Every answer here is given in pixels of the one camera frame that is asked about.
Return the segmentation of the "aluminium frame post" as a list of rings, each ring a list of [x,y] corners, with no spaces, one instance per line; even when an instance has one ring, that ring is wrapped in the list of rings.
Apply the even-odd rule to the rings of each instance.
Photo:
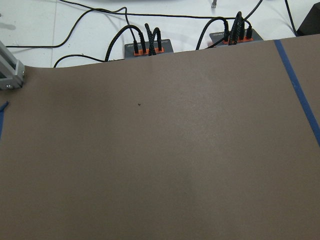
[[[25,65],[0,42],[0,89],[13,90],[23,87]]]

